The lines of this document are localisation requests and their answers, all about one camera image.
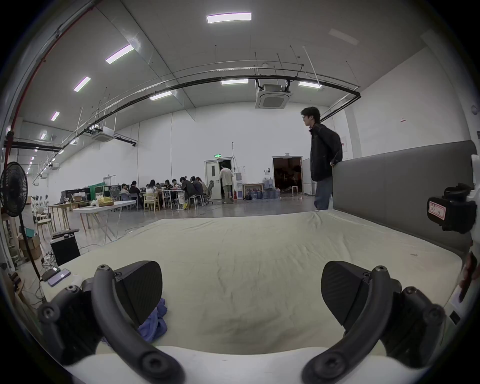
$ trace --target bed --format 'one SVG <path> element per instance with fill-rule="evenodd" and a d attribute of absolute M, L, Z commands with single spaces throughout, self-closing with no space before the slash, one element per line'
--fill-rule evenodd
<path fill-rule="evenodd" d="M 64 264 L 79 277 L 42 283 L 45 295 L 92 277 L 100 264 L 154 260 L 168 307 L 157 346 L 224 354 L 330 347 L 344 332 L 320 291 L 330 260 L 384 265 L 402 287 L 446 304 L 470 240 L 430 222 L 426 202 L 446 186 L 472 183 L 473 150 L 471 142 L 449 143 L 340 163 L 334 210 L 157 221 Z M 104 352 L 111 350 L 100 343 Z"/>
<path fill-rule="evenodd" d="M 160 220 L 62 267 L 87 278 L 139 260 L 162 269 L 168 331 L 156 345 L 228 354 L 336 343 L 344 330 L 320 292 L 329 260 L 385 265 L 442 305 L 461 268 L 451 251 L 335 210 Z"/>

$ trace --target doorway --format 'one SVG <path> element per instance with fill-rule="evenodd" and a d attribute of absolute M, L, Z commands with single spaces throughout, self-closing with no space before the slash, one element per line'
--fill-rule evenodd
<path fill-rule="evenodd" d="M 214 186 L 212 188 L 212 197 L 211 200 L 220 200 L 223 199 L 223 188 L 220 180 L 220 167 L 229 168 L 233 173 L 232 168 L 232 158 L 220 158 L 218 160 L 207 160 L 205 161 L 205 177 L 206 185 L 210 183 L 210 180 L 213 180 Z"/>
<path fill-rule="evenodd" d="M 303 192 L 301 157 L 274 157 L 273 175 L 280 194 L 291 195 L 293 186 L 297 186 L 299 193 Z"/>

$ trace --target door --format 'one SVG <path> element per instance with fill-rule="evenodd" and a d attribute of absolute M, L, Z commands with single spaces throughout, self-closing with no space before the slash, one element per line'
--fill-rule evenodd
<path fill-rule="evenodd" d="M 310 175 L 310 159 L 302 160 L 301 168 L 303 173 L 303 193 L 312 194 L 312 176 Z"/>
<path fill-rule="evenodd" d="M 212 189 L 212 199 L 220 200 L 222 198 L 222 191 L 220 189 L 220 167 L 218 166 L 218 161 L 207 161 L 207 186 L 210 183 L 210 180 L 213 180 L 215 185 Z"/>

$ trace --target yellow bag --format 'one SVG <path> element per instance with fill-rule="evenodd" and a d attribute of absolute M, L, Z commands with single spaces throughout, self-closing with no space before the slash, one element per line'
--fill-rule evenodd
<path fill-rule="evenodd" d="M 105 207 L 107 205 L 113 205 L 113 199 L 111 197 L 102 196 L 97 200 L 99 207 Z"/>

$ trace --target label sticker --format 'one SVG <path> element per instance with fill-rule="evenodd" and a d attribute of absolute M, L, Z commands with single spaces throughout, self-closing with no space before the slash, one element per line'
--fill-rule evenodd
<path fill-rule="evenodd" d="M 445 211 L 446 208 L 443 205 L 439 205 L 437 203 L 434 203 L 433 201 L 430 201 L 428 211 L 437 217 L 439 217 L 442 220 L 445 220 Z"/>

